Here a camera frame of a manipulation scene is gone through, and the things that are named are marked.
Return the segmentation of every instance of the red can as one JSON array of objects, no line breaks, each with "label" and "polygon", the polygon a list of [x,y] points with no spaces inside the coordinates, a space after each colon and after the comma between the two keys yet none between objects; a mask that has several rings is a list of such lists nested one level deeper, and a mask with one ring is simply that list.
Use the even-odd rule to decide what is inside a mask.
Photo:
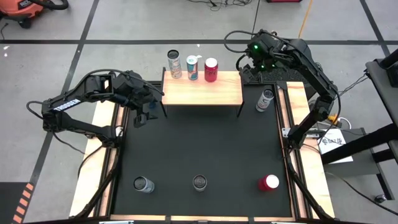
[{"label": "red can", "polygon": [[218,63],[214,58],[208,58],[205,62],[205,80],[214,82],[217,79]]},{"label": "red can", "polygon": [[274,190],[279,186],[279,179],[275,175],[267,175],[258,182],[259,189],[262,191]]}]

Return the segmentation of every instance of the black table surface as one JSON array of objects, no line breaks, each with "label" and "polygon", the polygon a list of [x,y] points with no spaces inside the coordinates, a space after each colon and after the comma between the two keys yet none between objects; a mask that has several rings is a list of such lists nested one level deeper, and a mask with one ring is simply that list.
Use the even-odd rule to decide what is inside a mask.
[{"label": "black table surface", "polygon": [[[239,118],[232,106],[168,106],[168,118],[157,106],[159,119],[129,122],[112,214],[291,217],[275,100],[255,109],[264,89],[244,87]],[[208,180],[204,192],[193,188],[197,174]],[[268,174],[280,184],[261,192],[257,180]],[[140,175],[155,183],[151,194],[134,190]]]}]

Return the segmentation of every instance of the vacuum cleaner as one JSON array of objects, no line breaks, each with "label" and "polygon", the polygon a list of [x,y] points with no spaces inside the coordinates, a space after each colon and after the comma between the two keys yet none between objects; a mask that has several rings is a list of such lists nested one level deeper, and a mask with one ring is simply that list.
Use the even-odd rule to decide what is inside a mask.
[{"label": "vacuum cleaner", "polygon": [[0,12],[3,19],[17,21],[22,28],[29,29],[32,18],[39,16],[44,9],[64,10],[69,7],[68,0],[61,1],[62,4],[51,0],[0,0]]}]

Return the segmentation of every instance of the wooden platform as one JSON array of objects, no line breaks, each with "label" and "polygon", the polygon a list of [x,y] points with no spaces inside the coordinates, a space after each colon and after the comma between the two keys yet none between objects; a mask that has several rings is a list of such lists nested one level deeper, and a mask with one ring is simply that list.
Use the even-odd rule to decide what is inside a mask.
[{"label": "wooden platform", "polygon": [[162,98],[164,105],[241,105],[242,84],[238,72],[218,71],[217,80],[207,82],[205,73],[199,72],[197,80],[189,80],[187,71],[181,78],[164,73]]}]

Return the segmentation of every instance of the wooden frame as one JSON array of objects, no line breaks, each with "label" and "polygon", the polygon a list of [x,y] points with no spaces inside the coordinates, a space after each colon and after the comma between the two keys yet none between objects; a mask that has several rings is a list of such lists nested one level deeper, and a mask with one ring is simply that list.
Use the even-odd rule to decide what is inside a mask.
[{"label": "wooden frame", "polygon": [[[280,107],[282,109],[281,116],[283,117],[283,122],[285,127],[289,127],[288,119],[288,107],[291,108],[293,121],[295,124],[301,122],[301,120],[306,117],[309,113],[307,98],[305,96],[305,90],[303,83],[301,82],[287,82],[287,91],[283,89],[278,90]],[[289,96],[289,102],[285,101],[285,94]],[[113,108],[115,105],[113,103],[105,102],[98,103],[93,119],[93,124],[97,126],[110,125],[111,118],[113,115]],[[122,114],[123,108],[118,111],[118,117],[116,118],[116,124],[122,125]],[[318,148],[317,142],[314,139],[306,139],[305,144]],[[90,150],[98,147],[98,140],[92,139],[88,141],[86,151],[90,153]],[[98,188],[98,183],[100,181],[101,170],[104,164],[104,150],[100,151],[97,156],[92,157],[87,161],[86,165],[83,166],[81,170],[81,175],[78,180],[78,185],[76,187],[75,198],[73,199],[72,209],[70,215],[76,215],[83,209],[86,203],[90,200],[91,196],[94,194],[95,190]],[[111,156],[109,156],[108,168],[113,164],[114,155],[116,153],[115,149],[112,149]],[[304,146],[300,150],[303,173],[305,176],[307,188],[313,195],[315,200],[323,207],[324,211],[330,216],[334,217],[334,211],[330,200],[330,195],[328,191],[328,186],[325,178],[325,173],[323,171],[322,160],[320,154]],[[294,168],[297,170],[296,158],[294,152],[291,152],[292,161],[294,163]],[[146,220],[146,221],[163,221],[166,220],[166,216],[163,215],[117,215],[117,214],[107,214],[110,194],[110,185],[106,188],[102,199],[101,206],[99,208],[99,215],[111,215],[112,220]],[[305,208],[305,201],[303,195],[299,188],[295,184],[295,196],[297,198],[298,213],[294,214],[293,204],[292,215],[293,217],[254,217],[255,222],[269,222],[269,221],[279,221],[279,222],[291,222],[295,221],[294,217],[307,218],[307,211]],[[197,220],[208,220],[208,221],[223,221],[223,222],[248,222],[248,217],[193,217],[193,216],[171,216],[171,221],[197,221]]]}]

